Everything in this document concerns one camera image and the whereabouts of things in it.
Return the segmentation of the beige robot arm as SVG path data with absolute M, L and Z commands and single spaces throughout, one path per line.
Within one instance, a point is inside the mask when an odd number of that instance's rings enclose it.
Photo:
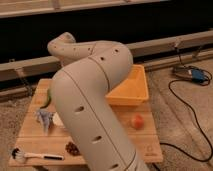
M 47 45 L 62 68 L 53 76 L 52 102 L 91 171 L 149 171 L 106 101 L 133 65 L 115 41 L 78 43 L 65 32 Z

